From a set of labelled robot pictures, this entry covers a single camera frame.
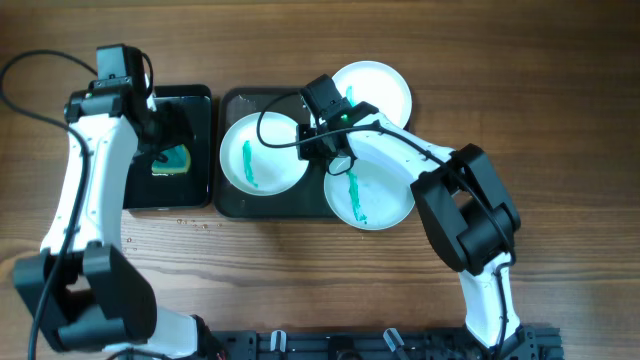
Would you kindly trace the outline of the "yellow green sponge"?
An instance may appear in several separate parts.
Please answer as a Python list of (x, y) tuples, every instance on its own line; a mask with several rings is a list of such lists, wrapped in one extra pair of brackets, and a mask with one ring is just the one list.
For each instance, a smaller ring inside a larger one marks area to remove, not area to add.
[(185, 145), (162, 151), (152, 162), (154, 176), (174, 176), (187, 173), (191, 168), (191, 155)]

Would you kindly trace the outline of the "white plate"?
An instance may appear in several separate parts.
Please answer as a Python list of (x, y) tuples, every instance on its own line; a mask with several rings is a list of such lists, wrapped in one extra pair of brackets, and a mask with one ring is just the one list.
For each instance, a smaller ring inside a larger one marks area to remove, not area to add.
[(336, 158), (325, 174), (326, 201), (334, 214), (352, 227), (385, 230), (402, 222), (414, 208), (408, 185), (383, 167)]
[(330, 78), (353, 107), (366, 102), (395, 126), (408, 128), (412, 95), (407, 81), (393, 67), (378, 61), (357, 61), (345, 65)]
[(264, 146), (257, 137), (259, 115), (247, 115), (230, 127), (221, 142), (219, 162), (226, 178), (238, 190), (254, 196), (272, 196), (296, 185), (309, 161), (300, 160), (295, 147)]

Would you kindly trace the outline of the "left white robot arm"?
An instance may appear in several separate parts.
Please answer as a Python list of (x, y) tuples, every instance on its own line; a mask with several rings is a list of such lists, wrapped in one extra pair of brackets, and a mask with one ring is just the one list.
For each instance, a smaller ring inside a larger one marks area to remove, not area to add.
[(220, 359), (225, 349), (204, 321), (158, 307), (151, 285), (121, 252), (137, 119), (201, 125), (211, 134), (212, 101), (162, 87), (155, 108), (132, 92), (76, 92), (67, 106), (70, 150), (61, 200), (35, 257), (18, 261), (14, 285), (37, 337), (56, 352), (112, 351), (157, 359)]

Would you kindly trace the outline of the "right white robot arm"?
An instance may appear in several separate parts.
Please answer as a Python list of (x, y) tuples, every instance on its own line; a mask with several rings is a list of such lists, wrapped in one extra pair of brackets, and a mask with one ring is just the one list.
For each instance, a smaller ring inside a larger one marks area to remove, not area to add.
[(486, 153), (473, 144), (453, 150), (429, 143), (366, 103), (319, 126), (299, 126), (296, 141), (303, 158), (347, 155), (409, 187), (431, 247), (459, 275), (467, 330), (500, 356), (520, 325), (509, 270), (521, 220)]

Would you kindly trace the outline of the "large dark green tray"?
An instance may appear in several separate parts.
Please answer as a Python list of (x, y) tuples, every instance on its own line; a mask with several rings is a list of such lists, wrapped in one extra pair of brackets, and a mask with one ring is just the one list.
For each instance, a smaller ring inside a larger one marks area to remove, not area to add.
[(293, 87), (236, 87), (219, 102), (214, 125), (210, 189), (218, 213), (232, 219), (333, 219), (324, 195), (327, 162), (313, 160), (291, 189), (273, 196), (249, 195), (235, 188), (220, 166), (220, 146), (230, 127), (242, 117), (261, 111), (273, 99), (293, 92)]

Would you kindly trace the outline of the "small black tray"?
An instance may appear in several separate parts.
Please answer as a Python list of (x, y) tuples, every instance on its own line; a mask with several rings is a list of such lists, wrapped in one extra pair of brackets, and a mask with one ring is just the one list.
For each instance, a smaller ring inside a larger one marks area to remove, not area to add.
[(133, 158), (126, 181), (125, 210), (194, 208), (210, 200), (212, 125), (214, 100), (208, 87), (196, 85), (158, 86), (155, 102), (159, 111), (175, 110), (174, 118), (187, 124), (193, 140), (186, 145), (191, 163), (176, 174), (155, 174), (154, 157)]

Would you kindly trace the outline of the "white plate top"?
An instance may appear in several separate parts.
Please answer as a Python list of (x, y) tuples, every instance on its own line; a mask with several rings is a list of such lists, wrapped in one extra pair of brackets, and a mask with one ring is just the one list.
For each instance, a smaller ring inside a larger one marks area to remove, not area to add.
[(408, 128), (412, 95), (407, 81), (393, 67), (378, 61), (357, 61), (345, 65), (330, 78), (353, 107), (366, 102), (395, 126)]

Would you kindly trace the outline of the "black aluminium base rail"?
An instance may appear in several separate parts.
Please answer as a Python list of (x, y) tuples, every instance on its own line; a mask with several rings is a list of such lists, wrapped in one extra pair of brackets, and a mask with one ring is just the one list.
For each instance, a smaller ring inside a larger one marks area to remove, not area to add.
[[(298, 333), (276, 330), (215, 332), (225, 352), (222, 359), (239, 360), (455, 360), (492, 359), (494, 351), (481, 346), (464, 328), (423, 332)], [(521, 326), (504, 341), (505, 360), (563, 360), (565, 352), (557, 328)]]

